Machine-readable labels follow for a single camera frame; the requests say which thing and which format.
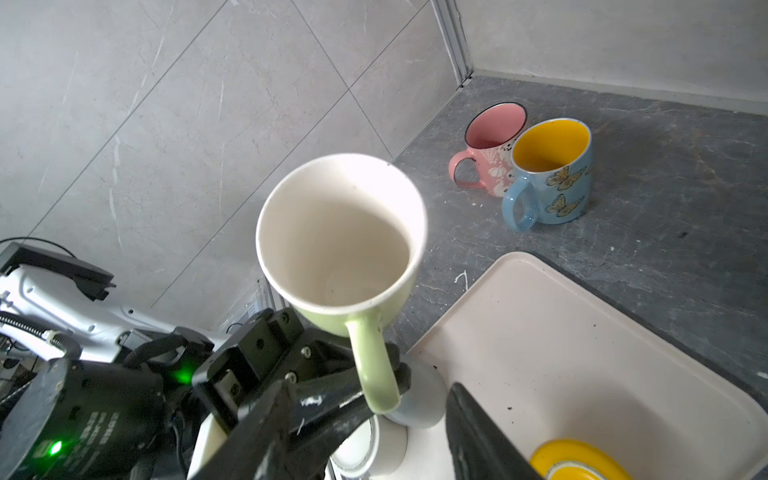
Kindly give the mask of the light green mug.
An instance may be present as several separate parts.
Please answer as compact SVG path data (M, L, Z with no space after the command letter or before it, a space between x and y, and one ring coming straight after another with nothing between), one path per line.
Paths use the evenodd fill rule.
M375 414L401 393L385 346L414 288L428 219L412 180L370 155L340 153L296 168L269 194L255 246L262 272L304 318L349 339Z

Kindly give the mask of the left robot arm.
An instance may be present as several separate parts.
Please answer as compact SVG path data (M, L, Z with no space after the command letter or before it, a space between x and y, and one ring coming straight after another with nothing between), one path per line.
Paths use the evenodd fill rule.
M41 367L1 398L5 479L319 479L372 416L348 341L265 309L222 336L107 308L112 275L2 241L1 334Z

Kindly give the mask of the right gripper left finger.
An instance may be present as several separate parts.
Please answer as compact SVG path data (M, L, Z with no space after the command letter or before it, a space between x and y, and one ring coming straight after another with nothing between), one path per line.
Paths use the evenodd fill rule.
M297 384L279 380L191 477L313 479L372 417L352 369Z

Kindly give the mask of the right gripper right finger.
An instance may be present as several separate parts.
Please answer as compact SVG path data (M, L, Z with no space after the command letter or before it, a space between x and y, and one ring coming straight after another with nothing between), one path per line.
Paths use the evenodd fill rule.
M446 401L446 435L456 479L542 479L458 382Z

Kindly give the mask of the blue butterfly mug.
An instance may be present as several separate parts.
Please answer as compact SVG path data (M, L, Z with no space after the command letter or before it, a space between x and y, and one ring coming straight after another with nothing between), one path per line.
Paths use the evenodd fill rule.
M511 150L514 181L502 216L515 232L559 225L586 209L593 180L592 133L582 121L556 118L526 130Z

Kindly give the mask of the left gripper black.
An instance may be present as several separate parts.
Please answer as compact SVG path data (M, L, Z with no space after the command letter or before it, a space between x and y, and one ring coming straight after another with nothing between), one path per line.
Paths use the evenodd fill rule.
M355 369L348 339L304 327L291 307L266 309L203 362L192 386L229 433L246 414L245 407L273 381L300 383L348 369Z

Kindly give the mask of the pink patterned mug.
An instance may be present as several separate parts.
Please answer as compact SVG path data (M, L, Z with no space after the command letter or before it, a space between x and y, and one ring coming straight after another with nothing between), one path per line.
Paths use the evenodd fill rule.
M466 149L449 162L450 179L458 187L485 190L493 197L502 198L515 181L511 152L527 122L527 110L516 102L497 103L478 113L465 130ZM473 163L477 181L456 177L458 166L465 161Z

